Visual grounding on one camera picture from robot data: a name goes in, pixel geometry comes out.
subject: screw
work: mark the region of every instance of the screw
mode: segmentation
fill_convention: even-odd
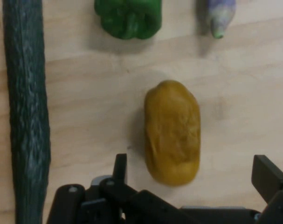
[[[261,214],[257,213],[254,215],[254,220],[257,221],[260,218]]]
[[[72,186],[72,187],[69,188],[69,192],[70,192],[70,193],[74,193],[74,192],[76,192],[76,191],[78,191],[78,188],[77,188],[77,187]]]
[[[106,185],[108,185],[108,186],[113,186],[113,185],[114,185],[114,181],[113,181],[113,180],[108,180],[108,181],[106,182]]]

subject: green cucumber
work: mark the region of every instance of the green cucumber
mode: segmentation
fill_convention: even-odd
[[[3,0],[15,222],[41,224],[50,166],[42,0]]]

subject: wooden surface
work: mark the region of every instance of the wooden surface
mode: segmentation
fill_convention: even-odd
[[[224,39],[198,35],[194,0],[163,0],[163,27],[148,41],[121,41],[99,27],[90,0],[45,0],[45,54],[52,163],[45,218],[58,187],[88,187],[128,154],[128,184],[173,205],[262,210],[251,185],[253,155],[283,170],[283,0],[238,0]],[[0,0],[0,224],[14,222],[9,107]],[[180,188],[146,170],[143,99],[165,79],[197,98],[201,165]]]

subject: wooden table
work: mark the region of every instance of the wooden table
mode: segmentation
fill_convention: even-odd
[[[91,0],[45,0],[45,54],[52,163],[45,218],[58,187],[85,187],[128,154],[128,184],[173,205],[265,202],[251,185],[253,156],[283,171],[283,0],[238,0],[226,36],[198,35],[195,0],[163,0],[163,27],[147,41],[122,41],[99,27]],[[14,222],[9,106],[0,0],[0,224]],[[183,187],[146,170],[143,100],[160,81],[186,85],[201,108],[201,166]]]

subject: green bell pepper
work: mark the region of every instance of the green bell pepper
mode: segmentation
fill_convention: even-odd
[[[95,0],[102,28],[113,37],[148,39],[162,26],[162,0]]]

